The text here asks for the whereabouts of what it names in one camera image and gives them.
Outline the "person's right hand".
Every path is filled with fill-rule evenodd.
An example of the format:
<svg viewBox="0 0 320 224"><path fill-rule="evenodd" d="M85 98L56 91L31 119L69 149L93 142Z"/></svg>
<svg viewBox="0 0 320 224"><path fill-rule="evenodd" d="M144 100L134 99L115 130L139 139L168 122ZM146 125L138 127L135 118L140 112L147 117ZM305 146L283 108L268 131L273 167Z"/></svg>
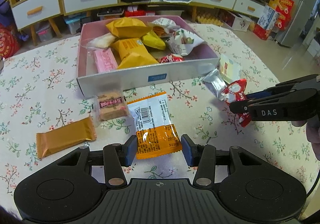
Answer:
<svg viewBox="0 0 320 224"><path fill-rule="evenodd" d="M318 161L320 161L320 136L319 128L312 127L307 121L292 121L291 124L295 127L306 125L306 138L311 143L313 152Z"/></svg>

